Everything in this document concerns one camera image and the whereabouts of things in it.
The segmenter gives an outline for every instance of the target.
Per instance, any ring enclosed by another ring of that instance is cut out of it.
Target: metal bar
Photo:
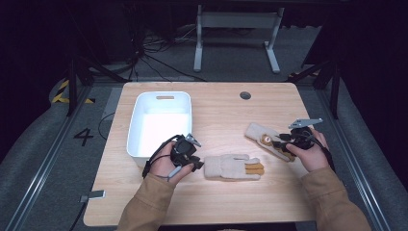
[[[324,113],[328,117],[329,122],[333,126],[336,135],[339,139],[340,145],[344,151],[344,159],[345,162],[350,170],[351,176],[356,183],[357,189],[366,204],[367,210],[369,212],[371,221],[375,228],[373,230],[391,230],[384,214],[377,203],[375,195],[372,191],[370,183],[368,182],[363,170],[361,169],[360,165],[358,164],[357,158],[351,149],[347,138],[344,134],[342,127],[338,120],[334,119],[331,114],[330,106],[329,106],[329,99],[327,95],[324,94],[322,90],[316,90],[320,103],[323,105]]]
[[[47,155],[45,156],[41,166],[39,167],[36,175],[34,176],[31,184],[25,193],[24,197],[20,201],[17,209],[14,212],[14,215],[7,225],[6,230],[20,230],[22,225],[25,222],[25,219],[28,217],[30,210],[33,208],[34,203],[37,200],[38,195],[40,194],[42,187],[44,186],[49,173],[52,170],[55,162],[58,159],[58,156],[61,153],[61,147],[64,143],[64,140],[71,128],[75,118],[79,114],[82,106],[84,105],[85,100],[87,99],[90,92],[90,87],[84,87],[79,95],[79,105],[76,110],[73,111],[71,116],[67,116],[64,120],[64,123],[58,133],[57,137],[54,139],[53,144],[51,145]]]

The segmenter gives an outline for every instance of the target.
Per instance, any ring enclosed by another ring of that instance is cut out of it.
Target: dark background
[[[323,25],[305,64],[318,64],[336,52],[355,105],[407,188],[405,11],[396,1],[354,3],[358,4],[343,11],[318,6],[287,7],[281,26]],[[177,27],[195,22],[196,6],[147,5],[137,11],[140,23],[129,25],[120,3],[1,3],[0,160],[21,133],[50,107],[48,94],[66,75],[73,56],[82,55],[99,64],[126,61],[135,49],[130,38],[140,36],[138,28],[152,29],[170,39]]]

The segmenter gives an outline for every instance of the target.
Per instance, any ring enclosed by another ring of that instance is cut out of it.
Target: table top
[[[279,133],[308,114],[290,83],[129,83],[124,85],[93,191],[106,197],[90,200],[88,226],[117,225],[142,181],[142,168],[126,151],[132,112],[146,91],[184,91],[191,97],[192,134],[202,144],[194,155],[248,154],[265,166],[259,181],[218,181],[204,177],[204,167],[176,187],[164,224],[285,222],[315,219],[299,178],[307,171],[296,158],[286,163],[244,136],[257,122]],[[251,98],[240,98],[241,92]]]

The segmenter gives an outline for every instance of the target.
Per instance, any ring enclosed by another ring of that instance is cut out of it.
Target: person
[[[313,135],[328,148],[324,135],[312,129]],[[166,145],[158,157],[168,155],[173,143]],[[316,211],[317,229],[370,230],[362,211],[347,196],[344,184],[330,168],[318,145],[308,150],[292,144],[287,148],[295,154],[309,171],[301,178],[311,205]],[[169,157],[158,159],[144,178],[135,196],[123,210],[117,230],[158,230],[166,217],[174,189],[180,180],[191,173],[193,165],[182,167],[173,177],[167,176],[176,169]]]

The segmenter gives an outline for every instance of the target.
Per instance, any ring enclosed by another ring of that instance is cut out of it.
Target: gray floor
[[[194,37],[164,52],[149,55],[208,82],[282,82],[290,73],[301,70],[300,65],[318,32],[317,28],[279,31],[274,51],[281,67],[280,74],[273,74],[268,64],[263,48],[268,31],[263,30],[245,36],[232,31],[207,31],[200,73],[192,72]],[[134,81],[194,80],[152,59],[143,59],[151,66],[139,61],[136,65],[138,78],[133,74]],[[313,80],[313,77],[302,80],[297,84],[298,89],[310,117],[324,120],[315,127],[328,139],[337,173],[346,184],[350,199],[366,214],[373,230],[408,230],[405,218],[408,214],[407,191],[388,165],[345,85],[342,82],[339,119],[334,120],[327,112],[330,86],[326,90],[313,90],[310,87]],[[56,83],[50,92],[50,100],[60,84]],[[115,111],[121,85],[98,77],[92,88],[79,87],[81,96],[94,98],[95,103],[82,104],[72,117],[65,116],[67,104],[52,104],[51,109],[21,135],[0,166],[1,230],[9,224],[20,230],[69,230],[80,213],[82,204],[78,199],[92,185],[106,142],[103,137],[108,136],[114,115],[102,118]],[[74,139],[74,136],[85,129],[89,129],[93,138],[83,146],[83,140]],[[44,160],[51,165],[42,165]],[[49,171],[36,175],[42,169]],[[30,188],[32,183],[38,185],[38,189]],[[27,191],[35,192],[34,196],[24,197]],[[27,207],[18,208],[20,204]],[[316,230],[311,221],[296,226],[299,231]],[[113,229],[86,227],[82,218],[74,228]]]

